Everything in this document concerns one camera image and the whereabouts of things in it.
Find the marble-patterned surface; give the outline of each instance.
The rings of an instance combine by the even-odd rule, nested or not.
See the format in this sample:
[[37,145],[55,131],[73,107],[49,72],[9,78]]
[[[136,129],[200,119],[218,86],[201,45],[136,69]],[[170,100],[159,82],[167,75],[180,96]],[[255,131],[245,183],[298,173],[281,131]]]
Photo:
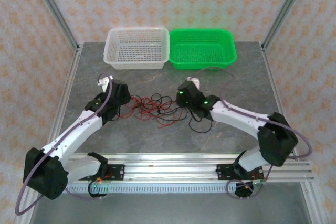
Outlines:
[[[103,62],[103,42],[85,43],[74,84],[71,89],[62,131],[81,113],[101,88],[97,76],[104,72],[125,81],[131,94],[151,96],[159,92],[175,97],[177,87],[193,75],[194,70],[175,70],[167,62],[163,69],[115,70]],[[257,42],[237,42],[237,61],[227,68],[235,80],[227,87],[223,84],[229,76],[221,71],[207,71],[200,76],[201,90],[205,95],[220,95],[237,106],[258,113],[270,114],[277,110],[266,66]],[[190,115],[184,121],[158,129],[156,120],[140,121],[133,116],[108,122],[91,135],[77,152],[98,153],[179,153],[179,152],[241,152],[257,146],[257,141],[247,133],[223,123],[214,123],[206,134],[188,127]],[[209,127],[210,121],[193,124],[198,130]]]

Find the orange floral pattern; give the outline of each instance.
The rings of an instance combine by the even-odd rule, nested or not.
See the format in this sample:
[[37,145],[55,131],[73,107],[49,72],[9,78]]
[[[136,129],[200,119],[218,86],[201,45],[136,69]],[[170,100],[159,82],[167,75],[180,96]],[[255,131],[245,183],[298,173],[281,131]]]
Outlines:
[[13,223],[27,151],[49,135],[73,50],[44,0],[0,0],[0,216]]
[[[267,51],[285,115],[313,146],[330,223],[336,220],[335,20],[335,0],[297,0]],[[299,151],[306,151],[303,144]]]
[[263,41],[284,0],[56,0],[79,43],[114,27],[216,27],[238,41]]

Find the green plastic basket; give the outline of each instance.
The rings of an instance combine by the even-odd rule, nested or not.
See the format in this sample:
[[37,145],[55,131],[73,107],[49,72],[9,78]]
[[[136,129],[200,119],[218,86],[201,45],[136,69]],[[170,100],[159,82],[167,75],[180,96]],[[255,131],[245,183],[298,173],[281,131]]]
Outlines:
[[224,29],[183,28],[170,31],[169,61],[176,69],[226,68],[237,59],[232,34]]

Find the basket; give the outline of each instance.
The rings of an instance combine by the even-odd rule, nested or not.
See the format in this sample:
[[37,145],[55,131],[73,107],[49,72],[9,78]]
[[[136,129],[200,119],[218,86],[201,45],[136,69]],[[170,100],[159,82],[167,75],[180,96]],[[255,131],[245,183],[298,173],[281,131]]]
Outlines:
[[106,39],[104,62],[115,69],[160,69],[169,51],[166,28],[115,28]]
[[237,59],[233,36],[224,29],[172,30],[170,48],[169,61],[176,69],[226,68]]

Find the wallpaper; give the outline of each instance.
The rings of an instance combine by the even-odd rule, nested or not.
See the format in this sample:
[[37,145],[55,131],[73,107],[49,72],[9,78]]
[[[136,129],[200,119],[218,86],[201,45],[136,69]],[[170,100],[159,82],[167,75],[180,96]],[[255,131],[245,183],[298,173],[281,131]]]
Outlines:
[[56,0],[77,42],[106,41],[115,27],[208,27],[263,41],[285,0]]
[[46,143],[73,50],[44,0],[0,0],[0,219],[13,223],[27,151]]
[[313,146],[323,205],[336,223],[336,0],[297,0],[267,57],[286,117]]

